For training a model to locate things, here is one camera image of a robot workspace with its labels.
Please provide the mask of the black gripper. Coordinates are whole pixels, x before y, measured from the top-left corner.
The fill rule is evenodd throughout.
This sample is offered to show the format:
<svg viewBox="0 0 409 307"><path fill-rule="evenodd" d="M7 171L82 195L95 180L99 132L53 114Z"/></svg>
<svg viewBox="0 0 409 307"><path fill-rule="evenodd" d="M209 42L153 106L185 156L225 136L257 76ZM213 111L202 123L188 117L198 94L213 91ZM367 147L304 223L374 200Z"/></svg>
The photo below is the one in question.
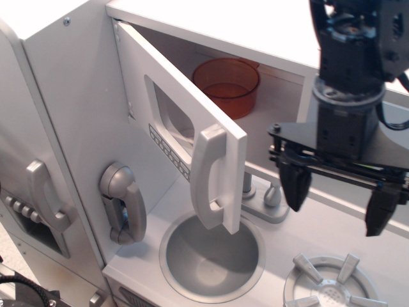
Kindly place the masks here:
<svg viewBox="0 0 409 307"><path fill-rule="evenodd" d="M288 206L298 212L312 174L372 190L366 210L366 236L379 236L397 205L408 201L408 149L382 131L408 129L408 122L387 121L381 101L320 100L316 123L273 123L271 160L279 168Z"/></svg>

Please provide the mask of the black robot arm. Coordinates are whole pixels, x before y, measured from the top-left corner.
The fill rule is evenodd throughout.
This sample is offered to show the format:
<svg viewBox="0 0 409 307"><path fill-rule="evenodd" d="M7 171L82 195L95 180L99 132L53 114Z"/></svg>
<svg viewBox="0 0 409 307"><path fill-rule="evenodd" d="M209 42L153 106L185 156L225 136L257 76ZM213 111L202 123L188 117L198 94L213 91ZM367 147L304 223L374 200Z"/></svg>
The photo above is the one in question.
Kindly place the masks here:
<svg viewBox="0 0 409 307"><path fill-rule="evenodd" d="M287 204L298 211L317 173L371 191L366 234L382 233L408 201L408 150L385 135L408 122L385 116L387 83L408 87L407 1L311 1L320 46L314 123L274 123L270 158Z"/></svg>

